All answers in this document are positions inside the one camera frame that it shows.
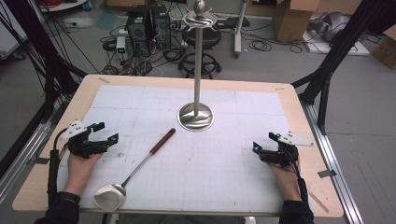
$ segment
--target hand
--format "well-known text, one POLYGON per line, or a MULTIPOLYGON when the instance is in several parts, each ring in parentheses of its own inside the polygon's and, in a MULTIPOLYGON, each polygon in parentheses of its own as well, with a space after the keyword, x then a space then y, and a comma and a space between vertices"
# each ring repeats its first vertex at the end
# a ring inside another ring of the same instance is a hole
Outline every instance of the hand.
POLYGON ((88 159, 75 156, 70 153, 67 160, 67 169, 69 177, 64 187, 64 191, 81 196, 87 187, 92 170, 96 162, 102 157, 102 154, 91 155, 88 159))
MULTIPOLYGON (((296 162, 300 170, 300 160, 296 162)), ((273 164, 268 164, 276 177, 276 183, 279 185, 285 201, 301 201, 300 190, 297 183, 297 175, 294 173, 291 165, 284 168, 273 164)))

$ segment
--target tabletop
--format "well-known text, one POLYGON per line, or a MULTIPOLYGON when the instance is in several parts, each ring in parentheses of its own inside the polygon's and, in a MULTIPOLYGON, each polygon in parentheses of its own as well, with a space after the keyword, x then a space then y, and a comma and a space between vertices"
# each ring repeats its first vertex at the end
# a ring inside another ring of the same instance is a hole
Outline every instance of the tabletop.
MULTIPOLYGON (((75 119, 84 120, 90 111, 96 93, 103 86, 126 86, 126 87, 148 87, 148 88, 174 88, 193 90, 193 79, 185 78, 165 78, 165 77, 116 77, 102 75, 88 75, 82 81, 73 100, 67 107, 60 122, 54 130, 54 135, 64 127, 68 127, 75 119)), ((287 126, 294 133, 305 139, 314 141, 315 137, 309 127, 304 111, 300 105, 297 93, 290 84, 282 83, 262 83, 243 82, 225 80, 201 80, 201 89, 205 91, 241 91, 241 92, 266 92, 276 94, 279 98, 286 118, 287 126)), ((48 144, 42 151, 40 157, 50 156, 51 145, 48 144)), ((326 170, 323 159, 317 144, 312 147, 298 147, 300 161, 304 173, 304 179, 308 186, 310 195, 310 205, 316 217, 340 217, 344 214, 337 193, 329 177, 321 178, 318 172, 326 170)), ((20 211, 45 211, 47 196, 48 165, 36 164, 28 175, 19 194, 17 195, 13 208, 20 211)), ((88 212, 101 212, 99 209, 81 209, 88 212)), ((136 212, 123 209, 123 212, 136 212)), ((234 212, 225 210, 220 214, 234 212)), ((262 211, 245 212, 245 216, 268 216, 271 215, 262 211)))

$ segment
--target wooden handle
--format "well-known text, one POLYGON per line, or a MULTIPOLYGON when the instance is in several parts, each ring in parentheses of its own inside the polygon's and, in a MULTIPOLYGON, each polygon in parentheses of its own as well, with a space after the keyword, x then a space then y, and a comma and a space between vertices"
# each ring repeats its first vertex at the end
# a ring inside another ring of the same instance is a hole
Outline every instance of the wooden handle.
POLYGON ((166 142, 168 141, 168 139, 175 133, 175 129, 172 128, 171 130, 169 130, 169 132, 157 143, 157 145, 155 145, 155 147, 152 148, 152 150, 150 151, 151 155, 154 155, 154 153, 156 153, 158 151, 158 149, 160 149, 160 147, 166 142))

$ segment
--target floor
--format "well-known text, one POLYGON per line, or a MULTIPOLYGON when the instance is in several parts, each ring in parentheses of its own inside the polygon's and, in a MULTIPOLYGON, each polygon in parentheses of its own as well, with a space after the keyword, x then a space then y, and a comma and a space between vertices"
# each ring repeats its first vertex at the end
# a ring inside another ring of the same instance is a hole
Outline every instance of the floor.
MULTIPOLYGON (((60 20, 77 11, 80 8, 55 13, 54 16, 60 20)), ((97 5, 88 14, 93 18, 93 27, 73 29, 69 35, 96 70, 102 71, 108 58, 99 39, 109 36, 111 30, 124 24, 126 17, 107 10, 104 5, 97 5)), ((251 25, 247 30, 270 23, 267 18, 248 19, 251 25)), ((271 27, 244 33, 272 37, 271 27)), ((73 64, 88 73, 97 74, 65 33, 61 37, 73 64)), ((308 53, 304 45, 300 45, 301 52, 296 53, 289 46, 273 43, 270 51, 259 51, 251 49, 249 43, 250 40, 243 39, 242 54, 235 59, 233 33, 223 33, 220 44, 210 50, 223 68, 214 74, 214 79, 291 83, 315 71, 326 56, 308 53)), ((376 47, 367 40, 362 44, 370 52, 376 47)), ((184 77, 175 63, 160 65, 165 62, 162 58, 153 63, 158 67, 148 76, 184 77)), ((346 56, 332 78, 326 130, 364 223, 390 224, 396 219, 396 175, 393 173, 396 170, 396 152, 393 144, 395 133, 392 131, 396 124, 394 83, 395 70, 390 70, 371 55, 346 56)), ((28 59, 0 61, 0 158, 4 157, 43 102, 40 82, 28 59)), ((23 174, 1 202, 0 223, 33 223, 43 216, 43 213, 14 211, 11 207, 31 167, 32 164, 26 164, 23 174)), ((346 217, 316 218, 315 221, 348 223, 346 217)), ((82 214, 79 223, 101 222, 99 214, 82 214)), ((277 223, 277 218, 257 217, 257 223, 277 223)))

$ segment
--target wrist strap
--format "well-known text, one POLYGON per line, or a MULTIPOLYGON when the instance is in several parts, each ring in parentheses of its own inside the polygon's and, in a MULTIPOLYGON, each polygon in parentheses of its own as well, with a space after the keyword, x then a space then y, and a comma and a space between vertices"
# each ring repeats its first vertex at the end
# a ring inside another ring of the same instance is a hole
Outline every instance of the wrist strap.
POLYGON ((56 197, 76 204, 79 204, 79 200, 81 200, 81 198, 78 195, 65 191, 59 191, 56 194, 56 197))

